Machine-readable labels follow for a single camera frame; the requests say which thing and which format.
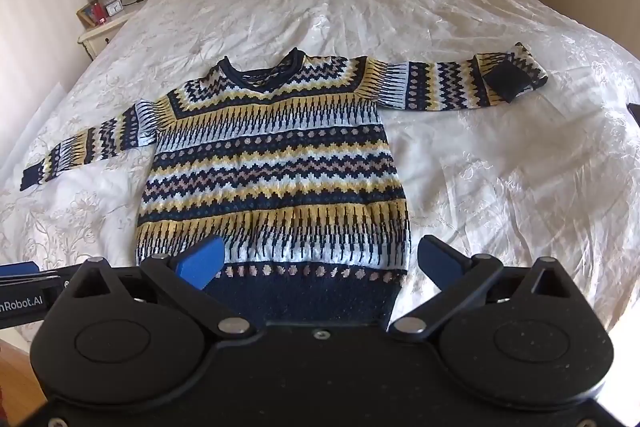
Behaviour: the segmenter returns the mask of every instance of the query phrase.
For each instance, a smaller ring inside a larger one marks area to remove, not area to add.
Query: alarm clock
[[[124,6],[122,5],[122,0],[113,0],[104,5],[107,10],[107,15],[109,17],[113,17],[116,13],[124,10]]]

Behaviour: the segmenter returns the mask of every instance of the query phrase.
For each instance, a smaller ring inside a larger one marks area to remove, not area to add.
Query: white bedspread
[[[432,233],[508,264],[558,257],[612,327],[640,293],[640,62],[536,0],[150,0],[86,70],[25,163],[65,137],[202,76],[309,55],[457,60],[522,41],[550,73],[511,105],[383,113],[414,246]],[[103,255],[131,264],[151,148],[0,194],[0,263],[42,269]],[[433,294],[413,272],[395,315]]]

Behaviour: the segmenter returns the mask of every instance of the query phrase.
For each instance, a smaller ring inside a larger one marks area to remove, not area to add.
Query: white nightstand
[[[137,2],[131,6],[125,7],[120,13],[116,13],[113,17],[109,17],[107,22],[101,26],[96,26],[90,30],[85,31],[78,37],[78,44],[82,44],[86,49],[86,52],[92,58],[97,57],[100,52],[107,47],[107,44],[111,42],[120,28],[124,26],[138,10],[140,10],[146,1]]]

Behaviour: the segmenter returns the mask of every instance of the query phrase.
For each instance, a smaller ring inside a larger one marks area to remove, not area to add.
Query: knitted sweater
[[[522,44],[461,62],[309,57],[241,72],[228,58],[157,102],[68,138],[21,189],[155,144],[136,258],[212,233],[225,267],[207,287],[250,317],[371,319],[408,267],[407,204],[379,107],[489,107],[546,83]]]

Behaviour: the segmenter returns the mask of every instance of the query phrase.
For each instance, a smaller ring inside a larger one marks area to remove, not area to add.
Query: silver screw
[[[394,322],[394,328],[401,333],[422,333],[427,324],[417,317],[402,317]]]
[[[218,323],[218,329],[230,335],[242,335],[249,331],[251,324],[242,317],[229,317]]]
[[[327,341],[331,333],[327,330],[316,330],[314,331],[314,338],[316,341]]]

